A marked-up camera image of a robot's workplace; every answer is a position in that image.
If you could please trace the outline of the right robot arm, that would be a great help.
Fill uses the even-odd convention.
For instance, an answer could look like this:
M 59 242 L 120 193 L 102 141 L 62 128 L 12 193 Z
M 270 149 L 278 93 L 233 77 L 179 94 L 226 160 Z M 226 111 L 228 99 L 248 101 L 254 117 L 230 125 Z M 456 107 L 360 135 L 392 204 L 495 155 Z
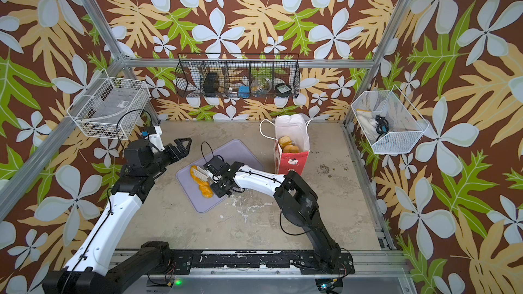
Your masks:
M 301 263 L 301 269 L 342 277 L 355 273 L 350 252 L 330 236 L 321 219 L 317 194 L 297 172 L 271 174 L 241 162 L 229 164 L 219 157 L 206 163 L 204 170 L 212 180 L 211 190 L 217 197 L 250 189 L 275 199 L 280 217 L 302 228 L 300 233 L 286 234 L 305 235 L 312 244 L 312 254 Z

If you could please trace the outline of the round braided bun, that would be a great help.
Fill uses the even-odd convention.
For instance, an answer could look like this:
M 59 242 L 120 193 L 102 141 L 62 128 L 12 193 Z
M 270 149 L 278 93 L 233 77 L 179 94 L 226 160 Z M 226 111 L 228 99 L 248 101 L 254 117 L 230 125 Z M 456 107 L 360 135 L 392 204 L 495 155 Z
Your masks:
M 289 136 L 283 136 L 278 139 L 279 146 L 284 149 L 288 145 L 292 145 L 293 141 Z

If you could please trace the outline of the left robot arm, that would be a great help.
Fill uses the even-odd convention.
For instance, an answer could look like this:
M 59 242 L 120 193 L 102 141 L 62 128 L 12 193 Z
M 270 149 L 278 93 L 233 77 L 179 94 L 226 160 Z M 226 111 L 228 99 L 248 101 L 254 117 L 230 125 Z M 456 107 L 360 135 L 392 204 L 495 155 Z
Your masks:
M 166 262 L 166 242 L 147 244 L 134 256 L 110 267 L 115 249 L 133 216 L 168 166 L 189 155 L 189 137 L 163 145 L 152 136 L 130 142 L 118 181 L 102 216 L 79 251 L 60 271 L 42 281 L 45 293 L 124 293 L 141 276 Z

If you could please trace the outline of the long twisted bread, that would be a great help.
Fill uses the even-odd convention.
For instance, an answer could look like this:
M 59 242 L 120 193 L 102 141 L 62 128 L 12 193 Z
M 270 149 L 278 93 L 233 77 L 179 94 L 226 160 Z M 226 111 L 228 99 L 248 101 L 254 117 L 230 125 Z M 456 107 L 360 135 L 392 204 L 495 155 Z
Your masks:
M 193 181 L 198 185 L 198 188 L 200 189 L 200 192 L 204 198 L 210 199 L 212 196 L 214 196 L 210 183 L 208 182 L 209 176 L 202 167 L 191 166 L 189 172 Z

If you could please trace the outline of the red white paper bag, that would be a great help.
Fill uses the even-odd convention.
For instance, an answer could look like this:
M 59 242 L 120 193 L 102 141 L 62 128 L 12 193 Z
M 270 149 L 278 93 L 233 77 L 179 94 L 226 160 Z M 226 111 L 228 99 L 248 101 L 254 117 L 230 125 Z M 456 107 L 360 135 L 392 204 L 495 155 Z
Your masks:
M 275 136 L 267 136 L 263 132 L 264 123 L 274 127 Z M 303 173 L 311 148 L 309 124 L 309 121 L 306 122 L 302 115 L 298 114 L 276 117 L 275 121 L 264 119 L 260 122 L 260 134 L 275 143 L 273 152 L 276 173 Z

